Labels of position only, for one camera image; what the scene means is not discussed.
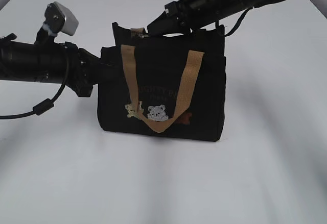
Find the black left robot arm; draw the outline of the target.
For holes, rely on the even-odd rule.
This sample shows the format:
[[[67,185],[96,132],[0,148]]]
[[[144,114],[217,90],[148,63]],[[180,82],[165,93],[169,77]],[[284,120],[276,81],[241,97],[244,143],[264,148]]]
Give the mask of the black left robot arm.
[[[62,84],[78,97],[90,97],[94,85],[119,77],[114,59],[99,58],[74,43],[48,45],[1,39],[1,80]]]

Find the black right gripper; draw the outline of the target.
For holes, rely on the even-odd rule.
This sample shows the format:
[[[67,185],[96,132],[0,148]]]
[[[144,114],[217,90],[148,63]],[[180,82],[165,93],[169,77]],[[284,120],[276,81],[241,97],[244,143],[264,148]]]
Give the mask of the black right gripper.
[[[148,33],[150,36],[188,34],[191,32],[192,13],[193,9],[184,1],[172,1],[165,5],[164,12],[147,25]]]

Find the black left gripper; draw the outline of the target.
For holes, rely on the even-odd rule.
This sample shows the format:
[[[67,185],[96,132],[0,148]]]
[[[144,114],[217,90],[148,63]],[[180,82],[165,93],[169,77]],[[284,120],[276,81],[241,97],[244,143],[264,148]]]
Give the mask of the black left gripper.
[[[69,61],[69,71],[66,86],[69,87],[77,97],[90,97],[97,83],[113,82],[122,76],[121,60],[100,60],[84,48],[78,48],[76,44],[61,43],[65,57]]]

